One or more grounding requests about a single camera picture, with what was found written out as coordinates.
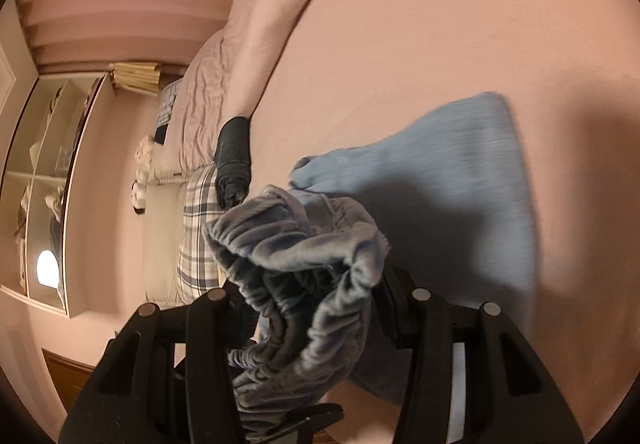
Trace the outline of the light blue denim pants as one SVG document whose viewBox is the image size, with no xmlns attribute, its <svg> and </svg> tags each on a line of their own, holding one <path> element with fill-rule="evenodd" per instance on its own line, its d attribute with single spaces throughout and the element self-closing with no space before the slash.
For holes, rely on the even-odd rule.
<svg viewBox="0 0 640 444">
<path fill-rule="evenodd" d="M 265 338 L 228 354 L 250 440 L 344 380 L 394 404 L 410 354 L 382 331 L 373 288 L 385 265 L 448 301 L 503 306 L 529 332 L 537 241 L 506 99 L 483 93 L 383 141 L 296 164 L 204 230 Z"/>
</svg>

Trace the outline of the plaid pillow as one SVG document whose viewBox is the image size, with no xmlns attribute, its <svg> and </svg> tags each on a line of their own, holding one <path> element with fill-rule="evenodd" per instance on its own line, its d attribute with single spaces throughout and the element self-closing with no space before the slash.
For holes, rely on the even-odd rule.
<svg viewBox="0 0 640 444">
<path fill-rule="evenodd" d="M 183 303 L 191 303 L 209 289 L 224 286 L 227 280 L 204 236 L 205 227 L 224 213 L 217 201 L 216 176 L 212 164 L 195 171 L 186 183 L 176 271 Z"/>
</svg>

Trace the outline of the white plush toy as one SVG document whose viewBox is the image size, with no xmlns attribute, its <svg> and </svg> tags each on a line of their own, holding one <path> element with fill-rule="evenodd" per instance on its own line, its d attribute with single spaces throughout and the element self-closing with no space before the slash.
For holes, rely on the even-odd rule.
<svg viewBox="0 0 640 444">
<path fill-rule="evenodd" d="M 157 168 L 162 154 L 162 145 L 157 144 L 152 135 L 139 142 L 134 152 L 134 182 L 131 185 L 130 201 L 134 212 L 143 214 L 146 208 L 146 191 L 157 181 Z"/>
</svg>

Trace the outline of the white shelf cabinet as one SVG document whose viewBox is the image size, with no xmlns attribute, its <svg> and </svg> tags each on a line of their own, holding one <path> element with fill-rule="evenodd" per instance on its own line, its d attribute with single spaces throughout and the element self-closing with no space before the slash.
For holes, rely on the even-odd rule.
<svg viewBox="0 0 640 444">
<path fill-rule="evenodd" d="M 82 203 L 113 98 L 106 72 L 41 76 L 1 128 L 1 290 L 65 317 L 85 308 Z"/>
</svg>

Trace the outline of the folded dark grey garment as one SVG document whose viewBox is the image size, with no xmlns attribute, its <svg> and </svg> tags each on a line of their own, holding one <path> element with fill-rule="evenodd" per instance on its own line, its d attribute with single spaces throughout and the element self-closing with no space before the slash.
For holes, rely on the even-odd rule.
<svg viewBox="0 0 640 444">
<path fill-rule="evenodd" d="M 250 120 L 234 117 L 219 132 L 215 152 L 216 194 L 219 207 L 242 204 L 250 190 Z"/>
</svg>

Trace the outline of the striped pillow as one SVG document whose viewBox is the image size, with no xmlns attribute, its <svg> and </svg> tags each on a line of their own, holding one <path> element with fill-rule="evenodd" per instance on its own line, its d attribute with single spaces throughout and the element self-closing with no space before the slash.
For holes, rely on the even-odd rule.
<svg viewBox="0 0 640 444">
<path fill-rule="evenodd" d="M 165 143 L 167 129 L 174 109 L 175 101 L 178 96 L 182 79 L 177 79 L 169 83 L 160 92 L 160 108 L 156 118 L 155 132 L 153 135 L 154 142 L 160 145 Z"/>
</svg>

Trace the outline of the yellow hanging cloth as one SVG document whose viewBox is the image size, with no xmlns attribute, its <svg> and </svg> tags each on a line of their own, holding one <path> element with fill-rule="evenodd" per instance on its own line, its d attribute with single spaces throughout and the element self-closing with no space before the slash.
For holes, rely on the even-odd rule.
<svg viewBox="0 0 640 444">
<path fill-rule="evenodd" d="M 117 62 L 110 65 L 110 74 L 116 88 L 154 96 L 160 89 L 162 65 L 154 62 Z"/>
</svg>

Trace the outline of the pink bed sheet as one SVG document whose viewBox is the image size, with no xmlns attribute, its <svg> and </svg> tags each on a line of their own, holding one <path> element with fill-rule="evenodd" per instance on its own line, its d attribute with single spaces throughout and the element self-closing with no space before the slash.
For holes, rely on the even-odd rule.
<svg viewBox="0 0 640 444">
<path fill-rule="evenodd" d="M 409 271 L 494 301 L 587 433 L 639 369 L 636 0 L 235 0 L 260 176 L 214 228 L 254 290 Z"/>
</svg>

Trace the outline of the pink duvet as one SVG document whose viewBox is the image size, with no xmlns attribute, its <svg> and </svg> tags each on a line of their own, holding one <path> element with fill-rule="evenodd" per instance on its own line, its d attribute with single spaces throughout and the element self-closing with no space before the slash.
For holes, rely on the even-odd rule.
<svg viewBox="0 0 640 444">
<path fill-rule="evenodd" d="M 232 1 L 228 22 L 204 43 L 180 81 L 157 156 L 161 169 L 189 173 L 213 161 L 224 124 L 256 109 L 309 1 Z"/>
</svg>

